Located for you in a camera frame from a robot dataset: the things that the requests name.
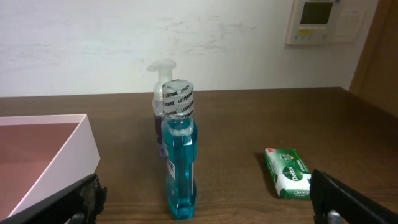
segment brown wood trim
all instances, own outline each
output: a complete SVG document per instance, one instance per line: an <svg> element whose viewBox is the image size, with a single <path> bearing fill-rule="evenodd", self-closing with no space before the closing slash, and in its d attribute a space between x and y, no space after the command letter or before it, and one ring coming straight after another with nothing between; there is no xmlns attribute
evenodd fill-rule
<svg viewBox="0 0 398 224"><path fill-rule="evenodd" d="M377 5L372 26L369 29L368 38L366 39L353 80L351 82L351 86L349 87L349 91L355 95L359 94L359 91L361 90L363 82L366 78L368 66L372 60L374 49L379 42L380 34L384 28L392 1L393 0L379 0L379 4Z"/></svg>

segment white wall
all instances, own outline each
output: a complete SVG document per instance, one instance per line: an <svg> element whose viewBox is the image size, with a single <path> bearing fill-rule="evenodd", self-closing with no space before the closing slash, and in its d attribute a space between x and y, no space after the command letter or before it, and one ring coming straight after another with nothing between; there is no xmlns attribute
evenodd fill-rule
<svg viewBox="0 0 398 224"><path fill-rule="evenodd" d="M284 45L293 0L0 0L0 96L149 92L146 66L177 61L196 90L351 83L377 5L357 40Z"/></svg>

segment wooden table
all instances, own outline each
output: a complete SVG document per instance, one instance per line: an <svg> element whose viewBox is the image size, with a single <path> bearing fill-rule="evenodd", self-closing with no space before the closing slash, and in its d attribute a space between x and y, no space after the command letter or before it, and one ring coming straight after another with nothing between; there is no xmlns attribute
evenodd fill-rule
<svg viewBox="0 0 398 224"><path fill-rule="evenodd" d="M108 187L98 223L175 223L152 94L0 98L0 116L87 113ZM187 223L313 223L310 201L277 198L264 148L294 148L398 212L398 120L341 88L196 91L197 209Z"/></svg>

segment blue mouthwash bottle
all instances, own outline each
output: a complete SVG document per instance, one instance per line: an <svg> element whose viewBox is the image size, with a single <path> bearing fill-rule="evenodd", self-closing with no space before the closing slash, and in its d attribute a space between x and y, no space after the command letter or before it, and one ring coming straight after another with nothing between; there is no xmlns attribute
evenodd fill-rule
<svg viewBox="0 0 398 224"><path fill-rule="evenodd" d="M186 80L163 84L163 146L167 156L167 200L176 220L192 218L197 189L193 162L197 157L198 129L192 118L193 85Z"/></svg>
<svg viewBox="0 0 398 224"><path fill-rule="evenodd" d="M154 108L155 113L155 130L156 130L156 139L159 145L159 156L163 159L166 158L166 154L163 149L162 142L162 130L161 124L163 121L163 97L162 97L162 86L163 83L171 80L173 78L172 70L175 68L175 61L172 59L162 59L157 60L152 65L147 67L148 71L158 72L159 81L156 83L154 87L154 99L152 100L152 106Z"/></svg>

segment white box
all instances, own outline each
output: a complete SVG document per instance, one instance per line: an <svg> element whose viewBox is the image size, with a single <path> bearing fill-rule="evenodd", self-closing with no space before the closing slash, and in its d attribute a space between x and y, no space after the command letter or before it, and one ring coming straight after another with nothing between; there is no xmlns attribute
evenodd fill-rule
<svg viewBox="0 0 398 224"><path fill-rule="evenodd" d="M86 114L0 118L0 220L93 174L99 161Z"/></svg>

